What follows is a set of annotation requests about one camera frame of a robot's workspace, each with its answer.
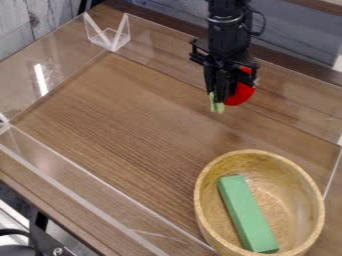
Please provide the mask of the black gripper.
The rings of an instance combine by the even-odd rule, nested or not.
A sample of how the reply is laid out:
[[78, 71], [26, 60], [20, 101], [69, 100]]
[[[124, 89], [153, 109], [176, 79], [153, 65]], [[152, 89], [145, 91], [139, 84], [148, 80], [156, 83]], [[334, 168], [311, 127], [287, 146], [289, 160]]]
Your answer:
[[207, 93], [213, 93], [213, 102], [223, 103], [236, 91], [235, 66], [237, 81], [253, 88], [259, 65], [248, 51], [241, 50], [231, 56], [213, 54], [207, 42], [199, 38], [191, 41], [189, 60], [203, 66]]

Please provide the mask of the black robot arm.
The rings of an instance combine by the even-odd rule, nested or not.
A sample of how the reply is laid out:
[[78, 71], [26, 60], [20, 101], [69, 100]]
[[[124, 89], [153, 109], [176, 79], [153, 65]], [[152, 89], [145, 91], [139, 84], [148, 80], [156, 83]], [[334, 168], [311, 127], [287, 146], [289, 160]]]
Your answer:
[[252, 30], [251, 0], [208, 2], [207, 39], [191, 42], [189, 60], [203, 66], [207, 94], [212, 103], [237, 106], [256, 91], [259, 65], [248, 54]]

